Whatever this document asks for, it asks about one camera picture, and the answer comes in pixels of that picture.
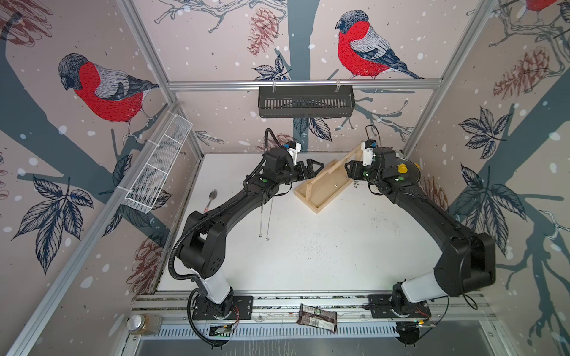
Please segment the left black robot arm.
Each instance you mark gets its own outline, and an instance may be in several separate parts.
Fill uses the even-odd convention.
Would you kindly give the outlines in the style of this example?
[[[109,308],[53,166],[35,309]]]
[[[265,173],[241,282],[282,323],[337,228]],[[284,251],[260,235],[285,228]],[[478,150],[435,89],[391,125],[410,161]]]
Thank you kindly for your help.
[[[175,280],[191,280],[206,308],[218,317],[226,317],[233,309],[234,291],[221,267],[225,261],[227,235],[255,209],[279,197],[282,185],[315,178],[324,164],[308,159],[297,160],[301,144],[281,144],[270,128],[264,132],[261,161],[246,175],[242,189],[231,199],[205,213],[192,212],[183,232],[173,246],[167,263]]]

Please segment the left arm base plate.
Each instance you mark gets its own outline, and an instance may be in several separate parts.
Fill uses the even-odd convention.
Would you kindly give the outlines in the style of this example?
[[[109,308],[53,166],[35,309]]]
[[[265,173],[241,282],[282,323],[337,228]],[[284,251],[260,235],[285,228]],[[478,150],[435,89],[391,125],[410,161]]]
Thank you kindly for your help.
[[[228,295],[221,304],[207,297],[193,299],[189,311],[193,320],[250,320],[252,318],[253,297]]]

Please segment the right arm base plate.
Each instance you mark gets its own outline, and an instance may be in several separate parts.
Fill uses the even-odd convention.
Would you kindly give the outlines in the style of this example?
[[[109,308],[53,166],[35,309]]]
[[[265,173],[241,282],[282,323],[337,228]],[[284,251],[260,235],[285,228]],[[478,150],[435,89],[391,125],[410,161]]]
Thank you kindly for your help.
[[[387,294],[368,295],[368,303],[365,309],[369,310],[373,318],[412,318],[431,319],[427,302],[412,303],[404,297]]]

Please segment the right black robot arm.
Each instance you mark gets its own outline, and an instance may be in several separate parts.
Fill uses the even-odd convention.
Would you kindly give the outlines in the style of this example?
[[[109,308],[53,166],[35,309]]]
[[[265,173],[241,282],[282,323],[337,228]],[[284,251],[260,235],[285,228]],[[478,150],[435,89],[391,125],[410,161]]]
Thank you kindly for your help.
[[[372,139],[362,143],[362,160],[345,164],[347,176],[365,181],[378,194],[407,212],[438,245],[441,255],[432,271],[393,286],[395,303],[458,297],[496,281],[494,239],[457,222],[431,200],[409,176],[392,148]]]

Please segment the wooden jewelry display stand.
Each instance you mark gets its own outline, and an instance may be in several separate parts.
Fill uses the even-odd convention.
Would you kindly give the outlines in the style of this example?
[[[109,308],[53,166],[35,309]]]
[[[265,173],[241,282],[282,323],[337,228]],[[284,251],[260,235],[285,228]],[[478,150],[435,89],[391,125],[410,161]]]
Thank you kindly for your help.
[[[319,214],[353,183],[344,167],[352,160],[362,161],[359,145],[341,159],[327,164],[315,178],[301,184],[295,190],[295,196],[315,214]]]

